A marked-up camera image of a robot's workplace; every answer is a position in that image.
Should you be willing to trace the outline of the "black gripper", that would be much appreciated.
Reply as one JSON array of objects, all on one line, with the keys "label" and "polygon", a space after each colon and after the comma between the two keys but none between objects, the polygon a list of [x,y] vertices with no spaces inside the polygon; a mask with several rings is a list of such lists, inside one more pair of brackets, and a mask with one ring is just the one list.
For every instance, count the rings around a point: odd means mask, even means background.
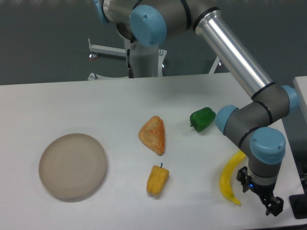
[{"label": "black gripper", "polygon": [[253,173],[248,175],[248,168],[244,166],[238,170],[236,180],[241,183],[243,193],[250,190],[260,196],[262,204],[266,207],[266,216],[270,214],[278,216],[283,211],[284,200],[273,194],[276,175],[272,177],[260,177]]}]

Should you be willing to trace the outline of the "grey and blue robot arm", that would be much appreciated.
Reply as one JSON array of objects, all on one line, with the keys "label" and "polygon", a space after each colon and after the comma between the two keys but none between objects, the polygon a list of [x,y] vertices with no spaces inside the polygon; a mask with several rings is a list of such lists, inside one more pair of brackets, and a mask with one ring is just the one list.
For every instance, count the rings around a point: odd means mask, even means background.
[{"label": "grey and blue robot arm", "polygon": [[192,29],[202,36],[252,102],[223,107],[218,129],[248,157],[237,173],[243,191],[258,195],[266,214],[279,215],[283,200],[273,194],[285,155],[284,135],[271,128],[299,106],[295,89],[279,86],[232,34],[210,0],[95,0],[102,23],[114,23],[128,40],[125,58],[130,78],[158,76],[158,48],[168,38]]}]

